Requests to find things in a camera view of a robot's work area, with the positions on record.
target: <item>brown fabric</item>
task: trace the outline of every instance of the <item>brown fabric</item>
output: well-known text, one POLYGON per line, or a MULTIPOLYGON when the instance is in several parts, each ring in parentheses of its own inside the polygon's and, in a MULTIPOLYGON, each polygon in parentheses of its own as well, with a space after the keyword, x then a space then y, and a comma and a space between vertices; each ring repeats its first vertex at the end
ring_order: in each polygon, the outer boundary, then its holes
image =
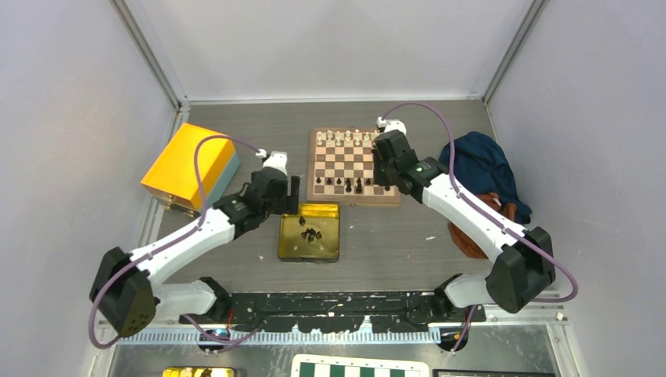
MULTIPOLYGON (((493 198, 499 200, 499 197, 494 192, 490 192, 484 195, 477 195, 477 198, 481 199, 483 203, 486 203, 488 207, 491 207, 493 210, 500 212, 501 206, 497 205, 497 202, 493 200, 493 198)), ((507 205, 504 206, 504 210, 501 212, 501 214, 505 218, 513 221, 516 218, 516 205, 513 203, 507 203, 507 205)), ((448 231, 451 233, 453 242, 468 258, 488 259, 481 248, 457 226, 453 225, 452 223, 448 223, 448 231)))

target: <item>yellow and blue box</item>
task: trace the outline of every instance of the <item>yellow and blue box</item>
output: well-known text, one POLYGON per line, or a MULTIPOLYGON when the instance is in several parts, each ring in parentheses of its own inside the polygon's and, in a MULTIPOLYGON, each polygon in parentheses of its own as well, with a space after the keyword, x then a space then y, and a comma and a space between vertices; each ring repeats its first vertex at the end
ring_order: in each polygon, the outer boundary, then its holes
MULTIPOLYGON (((211 135, 221 134, 183 123, 141 180, 165 208, 190 215, 199 212, 202 203, 194 175, 194 151, 201 140, 211 135)), ((240 158, 231 141, 212 139, 203 144, 199 150, 199 172, 209 205, 224 194, 239 166, 240 158)))

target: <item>dark blue fabric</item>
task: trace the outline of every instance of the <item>dark blue fabric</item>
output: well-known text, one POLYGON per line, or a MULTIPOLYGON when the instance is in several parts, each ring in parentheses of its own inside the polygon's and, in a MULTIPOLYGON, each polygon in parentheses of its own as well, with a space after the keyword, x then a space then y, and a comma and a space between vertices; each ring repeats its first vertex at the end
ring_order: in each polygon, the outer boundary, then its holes
MULTIPOLYGON (((439 160, 448 166, 450 144, 441 151, 439 160)), ((509 167, 502 148, 490 137, 478 132, 470 132, 456 139, 456 179, 475 195, 496 192, 502 203, 516 204, 518 224, 529 223, 532 210, 520 201, 516 190, 514 173, 509 167)))

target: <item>white wall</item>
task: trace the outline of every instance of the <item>white wall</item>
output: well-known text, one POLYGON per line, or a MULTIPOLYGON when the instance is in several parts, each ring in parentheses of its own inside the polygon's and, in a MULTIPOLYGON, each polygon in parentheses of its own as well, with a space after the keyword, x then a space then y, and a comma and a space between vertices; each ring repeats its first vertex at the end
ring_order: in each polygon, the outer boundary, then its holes
POLYGON ((174 110, 110 2, 0 9, 0 368, 84 375, 101 255, 135 246, 174 110))
POLYGON ((664 19, 660 0, 550 2, 490 107, 533 224, 580 282, 566 309, 586 376, 663 375, 664 19))
POLYGON ((191 100, 483 97, 530 4, 128 2, 191 100))

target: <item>green and white chessboard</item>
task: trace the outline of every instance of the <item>green and white chessboard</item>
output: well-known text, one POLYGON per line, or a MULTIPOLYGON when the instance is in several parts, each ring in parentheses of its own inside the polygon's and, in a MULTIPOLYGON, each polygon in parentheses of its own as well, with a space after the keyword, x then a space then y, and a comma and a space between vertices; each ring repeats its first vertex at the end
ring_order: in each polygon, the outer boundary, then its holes
POLYGON ((291 377, 430 377, 430 369, 416 361, 296 355, 291 377))

